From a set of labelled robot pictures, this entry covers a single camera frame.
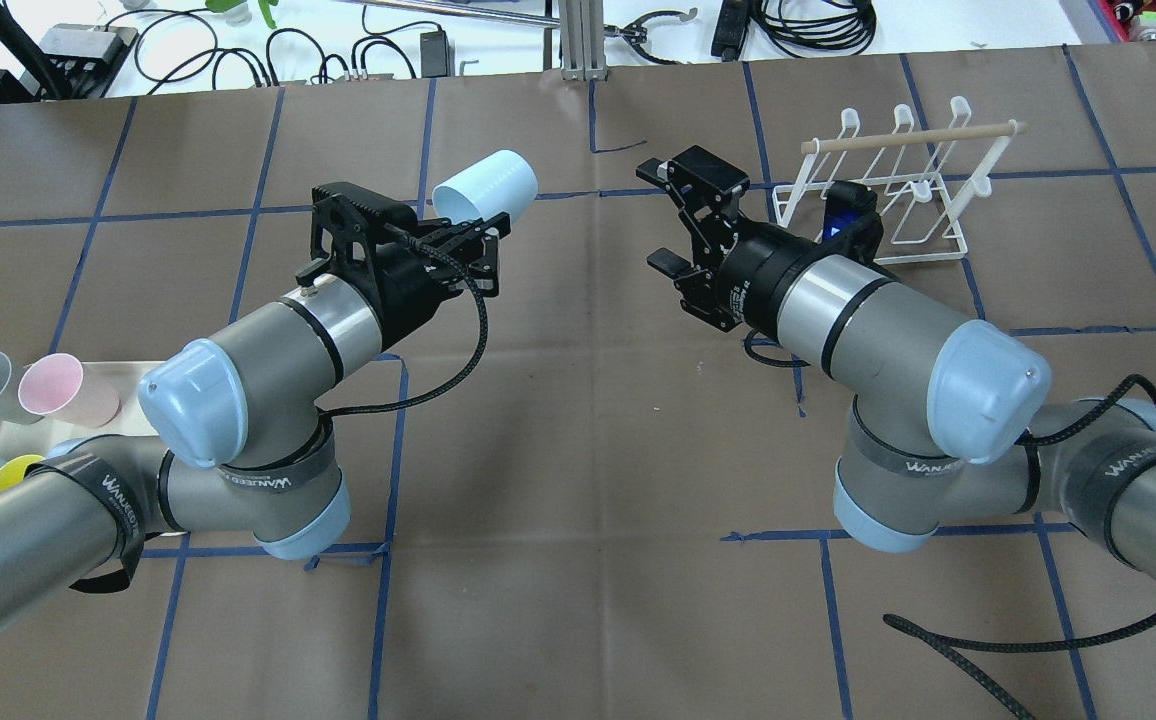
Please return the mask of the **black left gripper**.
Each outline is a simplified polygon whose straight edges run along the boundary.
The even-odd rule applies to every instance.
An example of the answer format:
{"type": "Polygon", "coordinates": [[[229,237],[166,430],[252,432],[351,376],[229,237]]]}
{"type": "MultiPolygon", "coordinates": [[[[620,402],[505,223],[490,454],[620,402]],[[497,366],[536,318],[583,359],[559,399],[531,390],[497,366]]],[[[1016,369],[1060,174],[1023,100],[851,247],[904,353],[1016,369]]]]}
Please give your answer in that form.
{"type": "Polygon", "coordinates": [[[296,283],[312,285],[325,273],[344,279],[373,307],[383,341],[403,340],[431,320],[442,302],[462,295],[449,266],[406,246],[400,233],[462,265],[487,299],[499,296],[499,242],[511,232],[505,211],[470,222],[418,222],[410,206],[349,181],[319,184],[310,199],[310,261],[296,283]]]}

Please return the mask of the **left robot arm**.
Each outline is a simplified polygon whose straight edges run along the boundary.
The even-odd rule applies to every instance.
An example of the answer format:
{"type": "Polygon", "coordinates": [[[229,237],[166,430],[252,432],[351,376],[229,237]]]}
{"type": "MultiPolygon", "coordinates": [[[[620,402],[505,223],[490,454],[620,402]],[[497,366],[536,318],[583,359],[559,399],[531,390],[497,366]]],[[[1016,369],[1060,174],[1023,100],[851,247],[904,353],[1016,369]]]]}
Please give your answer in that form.
{"type": "Polygon", "coordinates": [[[249,530],[277,559],[323,552],[350,519],[334,411],[319,398],[464,290],[499,291],[497,250],[528,208],[433,192],[436,218],[357,184],[312,191],[296,287],[140,379],[153,436],[92,436],[0,493],[0,633],[51,594],[133,582],[148,539],[249,530]]]}

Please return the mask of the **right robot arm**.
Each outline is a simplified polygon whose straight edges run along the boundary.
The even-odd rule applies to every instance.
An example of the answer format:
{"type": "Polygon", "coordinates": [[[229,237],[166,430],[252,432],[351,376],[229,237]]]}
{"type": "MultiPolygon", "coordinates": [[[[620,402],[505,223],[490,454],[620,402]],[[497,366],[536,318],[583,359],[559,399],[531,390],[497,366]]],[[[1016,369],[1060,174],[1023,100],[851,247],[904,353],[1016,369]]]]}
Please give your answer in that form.
{"type": "Polygon", "coordinates": [[[948,521],[1052,511],[1156,580],[1156,389],[1048,404],[1046,359],[879,263],[879,196],[827,193],[820,242],[741,210],[750,178],[692,146],[637,169],[677,206],[692,259],[649,263],[720,331],[746,324],[853,393],[833,512],[853,539],[910,552],[948,521]]]}

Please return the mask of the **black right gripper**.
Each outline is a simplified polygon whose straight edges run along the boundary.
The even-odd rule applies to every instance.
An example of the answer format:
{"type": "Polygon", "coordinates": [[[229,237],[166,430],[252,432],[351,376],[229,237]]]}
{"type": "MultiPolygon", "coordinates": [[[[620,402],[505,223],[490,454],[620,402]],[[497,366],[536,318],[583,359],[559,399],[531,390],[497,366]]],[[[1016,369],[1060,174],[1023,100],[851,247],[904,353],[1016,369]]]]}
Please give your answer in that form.
{"type": "Polygon", "coordinates": [[[776,336],[790,285],[824,258],[824,248],[744,217],[739,201],[750,190],[750,177],[701,146],[670,159],[642,161],[636,176],[668,193],[691,236],[692,260],[670,250],[647,257],[651,268],[677,288],[686,313],[722,332],[744,322],[776,336]]]}

